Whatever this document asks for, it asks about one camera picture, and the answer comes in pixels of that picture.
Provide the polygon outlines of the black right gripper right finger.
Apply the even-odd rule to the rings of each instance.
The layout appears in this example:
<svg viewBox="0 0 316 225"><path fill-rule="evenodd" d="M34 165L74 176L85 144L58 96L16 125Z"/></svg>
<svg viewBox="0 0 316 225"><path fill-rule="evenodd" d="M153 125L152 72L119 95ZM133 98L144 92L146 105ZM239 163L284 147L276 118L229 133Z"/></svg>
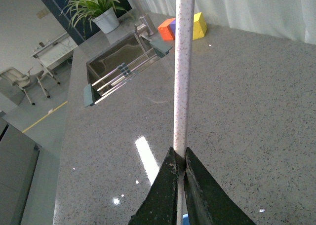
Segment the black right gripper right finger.
<svg viewBox="0 0 316 225"><path fill-rule="evenodd" d="M255 224L229 198L191 148L186 149L184 190L191 225Z"/></svg>

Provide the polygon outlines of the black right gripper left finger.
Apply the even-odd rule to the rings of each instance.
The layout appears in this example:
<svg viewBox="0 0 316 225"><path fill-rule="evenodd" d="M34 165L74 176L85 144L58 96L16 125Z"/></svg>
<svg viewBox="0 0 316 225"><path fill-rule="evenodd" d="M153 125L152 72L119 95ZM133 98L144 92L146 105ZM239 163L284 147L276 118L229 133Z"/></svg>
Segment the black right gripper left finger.
<svg viewBox="0 0 316 225"><path fill-rule="evenodd" d="M175 225L177 222L178 166L169 148L162 166L130 225Z"/></svg>

